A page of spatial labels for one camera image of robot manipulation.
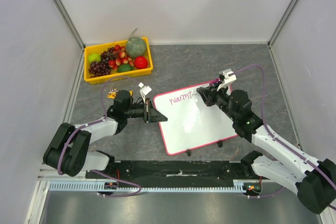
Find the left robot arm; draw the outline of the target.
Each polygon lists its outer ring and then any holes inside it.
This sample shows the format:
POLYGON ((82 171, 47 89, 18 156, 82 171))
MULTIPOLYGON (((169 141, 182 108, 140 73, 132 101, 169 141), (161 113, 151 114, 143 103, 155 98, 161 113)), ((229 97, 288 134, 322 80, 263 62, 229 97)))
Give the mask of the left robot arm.
POLYGON ((142 118, 145 123, 167 121, 150 99, 134 102, 129 91, 120 90, 107 116, 83 125, 61 124, 44 153, 43 163, 61 175, 74 177, 83 170, 97 170, 103 178, 111 178, 115 173, 111 163, 114 158, 101 151, 90 152, 89 145, 120 133, 130 118, 142 118))

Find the green apple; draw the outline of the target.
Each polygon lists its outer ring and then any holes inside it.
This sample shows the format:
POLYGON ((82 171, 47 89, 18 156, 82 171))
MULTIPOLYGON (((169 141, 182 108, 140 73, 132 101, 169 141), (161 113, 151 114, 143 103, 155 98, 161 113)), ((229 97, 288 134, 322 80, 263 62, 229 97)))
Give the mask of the green apple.
POLYGON ((92 62, 100 62, 101 56, 98 53, 92 53, 88 56, 88 62, 91 64, 92 62))

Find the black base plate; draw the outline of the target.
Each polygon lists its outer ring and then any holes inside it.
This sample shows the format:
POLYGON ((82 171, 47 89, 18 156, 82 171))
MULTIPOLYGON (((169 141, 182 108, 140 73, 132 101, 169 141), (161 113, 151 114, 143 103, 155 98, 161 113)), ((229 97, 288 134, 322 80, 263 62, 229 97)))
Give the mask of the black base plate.
POLYGON ((252 168, 230 161, 111 161, 101 171, 118 179, 131 180, 145 176, 169 177, 196 175, 224 179, 256 179, 252 168))

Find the green netted melon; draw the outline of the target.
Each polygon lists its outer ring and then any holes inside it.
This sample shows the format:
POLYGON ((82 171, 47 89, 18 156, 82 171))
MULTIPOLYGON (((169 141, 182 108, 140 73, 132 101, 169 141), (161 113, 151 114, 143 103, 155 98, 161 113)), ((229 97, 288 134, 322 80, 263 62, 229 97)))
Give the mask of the green netted melon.
POLYGON ((131 58, 142 56, 147 49, 146 42, 140 37, 131 37, 125 46, 127 54, 131 58))

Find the red apple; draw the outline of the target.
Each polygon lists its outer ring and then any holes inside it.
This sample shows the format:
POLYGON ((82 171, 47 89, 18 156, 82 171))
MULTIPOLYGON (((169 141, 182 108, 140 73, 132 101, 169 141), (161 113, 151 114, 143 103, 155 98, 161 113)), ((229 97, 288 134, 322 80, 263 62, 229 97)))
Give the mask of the red apple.
POLYGON ((148 67, 148 60, 144 56, 138 56, 134 59, 134 66, 137 69, 145 69, 148 67))

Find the green lime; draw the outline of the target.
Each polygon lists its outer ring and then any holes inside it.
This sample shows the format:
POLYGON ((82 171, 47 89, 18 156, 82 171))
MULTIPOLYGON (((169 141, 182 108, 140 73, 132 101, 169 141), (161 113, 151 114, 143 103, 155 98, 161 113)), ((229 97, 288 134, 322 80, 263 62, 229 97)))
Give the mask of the green lime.
POLYGON ((128 71, 132 71, 132 70, 133 70, 133 67, 128 63, 118 66, 118 72, 119 73, 128 72, 128 71))

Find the pink framed whiteboard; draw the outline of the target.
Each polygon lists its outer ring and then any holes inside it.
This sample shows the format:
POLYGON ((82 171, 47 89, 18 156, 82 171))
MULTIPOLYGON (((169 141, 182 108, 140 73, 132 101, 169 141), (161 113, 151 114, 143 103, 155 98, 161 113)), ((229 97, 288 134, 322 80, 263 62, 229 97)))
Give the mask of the pink framed whiteboard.
POLYGON ((167 121, 159 123, 167 154, 177 155, 237 136, 229 117, 215 105, 207 107, 197 93, 197 88, 208 84, 203 82, 154 97, 155 108, 167 117, 167 121))

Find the white pink marker pen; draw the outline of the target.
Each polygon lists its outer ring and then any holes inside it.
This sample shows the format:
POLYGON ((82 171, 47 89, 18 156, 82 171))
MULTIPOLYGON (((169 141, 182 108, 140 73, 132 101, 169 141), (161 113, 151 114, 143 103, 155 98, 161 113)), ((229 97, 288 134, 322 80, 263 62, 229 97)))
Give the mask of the white pink marker pen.
POLYGON ((219 81, 220 81, 220 78, 216 78, 212 81, 198 85, 194 91, 194 94, 207 96, 209 94, 209 87, 211 87, 214 84, 217 84, 219 81))

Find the yellow snack packet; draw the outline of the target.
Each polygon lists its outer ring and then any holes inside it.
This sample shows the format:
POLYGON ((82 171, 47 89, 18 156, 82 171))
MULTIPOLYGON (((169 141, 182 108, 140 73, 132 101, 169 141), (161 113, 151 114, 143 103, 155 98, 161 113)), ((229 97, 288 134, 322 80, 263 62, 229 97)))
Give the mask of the yellow snack packet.
POLYGON ((117 96, 119 90, 118 89, 114 89, 114 88, 111 88, 107 94, 107 98, 108 99, 115 99, 115 97, 117 96))

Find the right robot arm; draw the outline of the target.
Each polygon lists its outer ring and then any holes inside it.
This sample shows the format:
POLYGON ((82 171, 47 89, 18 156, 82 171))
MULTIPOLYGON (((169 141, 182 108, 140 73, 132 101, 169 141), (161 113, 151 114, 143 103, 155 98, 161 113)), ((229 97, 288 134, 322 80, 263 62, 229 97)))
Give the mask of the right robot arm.
POLYGON ((335 163, 323 161, 304 153, 267 126, 251 109, 247 92, 213 84, 196 89, 206 106, 217 106, 233 122, 233 129, 248 142, 260 147, 275 158, 268 159, 252 152, 240 166, 248 179, 256 175, 275 181, 297 195, 312 213, 321 214, 335 201, 335 163))

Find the yellow plastic bin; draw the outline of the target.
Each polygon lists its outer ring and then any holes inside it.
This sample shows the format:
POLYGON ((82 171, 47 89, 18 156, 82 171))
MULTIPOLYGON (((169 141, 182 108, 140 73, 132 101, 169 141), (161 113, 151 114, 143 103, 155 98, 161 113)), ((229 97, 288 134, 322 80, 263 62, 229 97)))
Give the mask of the yellow plastic bin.
POLYGON ((86 82, 89 82, 90 84, 99 84, 108 81, 110 78, 114 78, 114 80, 119 80, 122 79, 123 76, 128 76, 128 77, 138 77, 138 76, 144 76, 147 74, 150 74, 153 70, 153 62, 152 62, 152 57, 151 57, 151 52, 150 52, 150 47, 149 47, 149 42, 146 37, 141 37, 145 42, 146 42, 146 52, 142 55, 148 60, 148 67, 145 69, 137 69, 135 66, 132 71, 128 72, 116 72, 111 69, 111 73, 109 75, 105 76, 100 76, 100 77, 94 77, 89 74, 89 66, 90 63, 88 62, 88 56, 92 53, 98 53, 101 56, 101 61, 105 62, 108 64, 108 55, 107 55, 107 50, 110 47, 114 47, 115 45, 120 45, 120 46, 126 46, 127 40, 122 40, 122 41, 115 41, 115 42, 110 42, 107 44, 99 44, 99 45, 94 45, 94 46, 89 46, 85 48, 84 52, 84 80, 86 82))

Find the dark purple grape bunch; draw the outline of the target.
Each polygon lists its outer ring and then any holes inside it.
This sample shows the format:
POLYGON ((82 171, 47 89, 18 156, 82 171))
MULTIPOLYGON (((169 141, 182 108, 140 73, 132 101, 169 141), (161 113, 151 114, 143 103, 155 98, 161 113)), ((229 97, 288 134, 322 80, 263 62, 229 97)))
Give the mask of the dark purple grape bunch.
POLYGON ((111 73, 111 68, 108 64, 102 61, 93 61, 89 66, 89 74, 94 77, 100 77, 109 75, 111 73))

